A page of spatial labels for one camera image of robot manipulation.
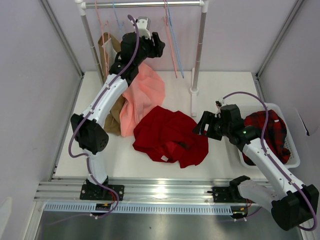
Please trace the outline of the red skirt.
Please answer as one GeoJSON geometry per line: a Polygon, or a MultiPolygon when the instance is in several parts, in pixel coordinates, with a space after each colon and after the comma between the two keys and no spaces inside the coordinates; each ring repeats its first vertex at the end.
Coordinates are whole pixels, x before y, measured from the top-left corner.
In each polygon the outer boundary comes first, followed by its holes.
{"type": "Polygon", "coordinates": [[[174,164],[181,169],[197,166],[209,153],[205,136],[192,132],[197,123],[181,111],[154,107],[133,130],[133,148],[154,162],[174,164]]]}

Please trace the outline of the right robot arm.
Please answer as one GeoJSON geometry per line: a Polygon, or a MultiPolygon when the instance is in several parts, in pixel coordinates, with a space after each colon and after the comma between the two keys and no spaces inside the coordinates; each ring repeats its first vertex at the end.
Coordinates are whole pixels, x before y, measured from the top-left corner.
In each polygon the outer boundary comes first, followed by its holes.
{"type": "Polygon", "coordinates": [[[318,189],[305,185],[292,174],[268,147],[254,126],[244,124],[237,105],[224,105],[218,113],[204,111],[193,133],[220,141],[223,137],[236,146],[263,173],[272,189],[247,176],[235,178],[229,184],[228,196],[234,202],[248,199],[269,211],[277,225],[288,231],[294,227],[306,231],[301,224],[313,220],[318,226],[318,189]]]}

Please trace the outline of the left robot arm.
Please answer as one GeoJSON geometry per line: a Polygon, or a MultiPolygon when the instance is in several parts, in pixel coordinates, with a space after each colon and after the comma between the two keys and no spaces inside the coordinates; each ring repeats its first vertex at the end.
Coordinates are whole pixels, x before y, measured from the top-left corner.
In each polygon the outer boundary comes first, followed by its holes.
{"type": "Polygon", "coordinates": [[[109,142],[109,136],[104,130],[105,119],[138,75],[141,63],[147,58],[160,58],[164,48],[165,43],[160,40],[157,32],[153,32],[150,37],[135,32],[125,34],[103,87],[89,107],[81,114],[74,113],[71,116],[73,135],[70,143],[78,143],[88,167],[88,177],[81,187],[81,200],[123,200],[124,186],[109,185],[105,161],[101,155],[109,142]]]}

